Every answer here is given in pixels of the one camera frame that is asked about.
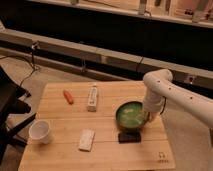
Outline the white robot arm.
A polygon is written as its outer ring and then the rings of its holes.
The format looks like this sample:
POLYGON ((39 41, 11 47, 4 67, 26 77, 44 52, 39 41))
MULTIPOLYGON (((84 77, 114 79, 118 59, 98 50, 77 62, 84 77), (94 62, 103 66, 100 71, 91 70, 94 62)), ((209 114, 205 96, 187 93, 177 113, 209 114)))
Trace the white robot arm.
POLYGON ((213 99, 194 93, 172 83, 173 75, 168 69, 148 72, 143 77, 146 93, 143 110, 152 122, 167 98, 184 108, 213 131, 213 99))

